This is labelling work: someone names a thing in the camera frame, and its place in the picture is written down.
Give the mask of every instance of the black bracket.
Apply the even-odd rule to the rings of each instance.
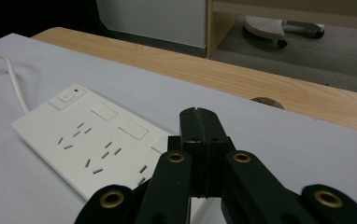
[[[285,189],[255,155],[235,149],[212,111],[189,108],[179,117],[180,136],[169,136],[152,179],[134,190],[98,190],[76,224],[190,223],[191,197],[221,198],[229,224],[357,223],[357,202],[337,189]]]

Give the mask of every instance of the chair wheel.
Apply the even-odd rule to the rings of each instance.
[[[314,37],[315,39],[320,39],[324,36],[324,30],[323,31],[318,31],[315,33]]]
[[[284,49],[287,46],[286,40],[278,40],[278,47]]]

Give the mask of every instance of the white wall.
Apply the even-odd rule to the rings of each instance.
[[[207,0],[97,0],[109,30],[206,46]]]

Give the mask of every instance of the wooden table edge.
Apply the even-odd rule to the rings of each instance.
[[[326,87],[62,27],[33,39],[189,81],[246,99],[269,97],[288,111],[357,130],[357,92]]]

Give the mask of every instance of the power strip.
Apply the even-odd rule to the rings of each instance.
[[[78,84],[12,127],[85,200],[107,185],[135,189],[151,178],[171,135]],[[210,202],[192,202],[194,223]]]

